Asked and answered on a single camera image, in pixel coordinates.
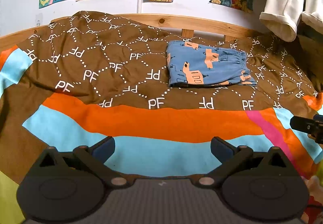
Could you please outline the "blue pants with orange trucks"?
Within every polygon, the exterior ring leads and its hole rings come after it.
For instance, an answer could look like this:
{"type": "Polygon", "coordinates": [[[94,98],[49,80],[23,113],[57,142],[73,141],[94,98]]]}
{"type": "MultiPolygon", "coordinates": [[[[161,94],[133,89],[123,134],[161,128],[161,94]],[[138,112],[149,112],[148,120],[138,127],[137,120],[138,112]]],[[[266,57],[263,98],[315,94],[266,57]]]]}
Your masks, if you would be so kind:
{"type": "Polygon", "coordinates": [[[171,41],[166,53],[170,86],[256,85],[246,65],[247,57],[243,51],[171,41]]]}

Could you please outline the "brown PF patterned duvet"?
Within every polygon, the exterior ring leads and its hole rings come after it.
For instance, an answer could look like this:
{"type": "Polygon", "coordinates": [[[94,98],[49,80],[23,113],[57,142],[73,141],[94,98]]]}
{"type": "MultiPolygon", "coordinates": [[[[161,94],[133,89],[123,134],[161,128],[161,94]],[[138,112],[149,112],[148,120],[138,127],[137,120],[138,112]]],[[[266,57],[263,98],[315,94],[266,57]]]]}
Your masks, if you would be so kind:
{"type": "Polygon", "coordinates": [[[290,126],[322,115],[322,56],[274,34],[185,38],[78,12],[1,52],[1,223],[322,223],[322,144],[290,126]],[[170,86],[167,46],[246,53],[255,86],[170,86]],[[111,136],[109,187],[72,151],[111,136]],[[221,187],[220,137],[252,149],[221,187]]]}

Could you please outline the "white hanging garment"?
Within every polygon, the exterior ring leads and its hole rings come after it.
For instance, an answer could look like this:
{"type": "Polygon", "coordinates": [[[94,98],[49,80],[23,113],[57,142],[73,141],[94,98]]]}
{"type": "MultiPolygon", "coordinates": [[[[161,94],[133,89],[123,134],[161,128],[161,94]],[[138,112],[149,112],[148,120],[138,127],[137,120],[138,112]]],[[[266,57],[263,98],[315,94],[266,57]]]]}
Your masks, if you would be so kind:
{"type": "Polygon", "coordinates": [[[322,0],[267,0],[259,19],[286,42],[295,40],[300,21],[322,34],[322,0]]]}

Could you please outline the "wooden bed frame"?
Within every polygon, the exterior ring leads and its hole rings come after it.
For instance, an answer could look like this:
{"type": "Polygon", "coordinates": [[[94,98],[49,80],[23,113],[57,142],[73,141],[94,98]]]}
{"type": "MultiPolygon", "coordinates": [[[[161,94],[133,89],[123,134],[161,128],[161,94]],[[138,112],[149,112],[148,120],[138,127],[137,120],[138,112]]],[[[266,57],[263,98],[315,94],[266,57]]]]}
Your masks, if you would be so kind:
{"type": "MultiPolygon", "coordinates": [[[[225,41],[231,41],[237,38],[256,37],[266,33],[265,31],[258,31],[259,29],[248,29],[226,22],[215,21],[210,19],[202,19],[196,17],[187,17],[181,15],[167,15],[167,14],[116,14],[115,17],[123,17],[134,20],[145,25],[158,27],[160,29],[180,29],[181,36],[191,38],[194,32],[209,32],[218,35],[224,35],[225,41]]],[[[43,26],[33,27],[12,33],[10,35],[1,37],[1,52],[10,49],[14,45],[22,42],[29,36],[37,33],[38,29],[43,26]]]]}

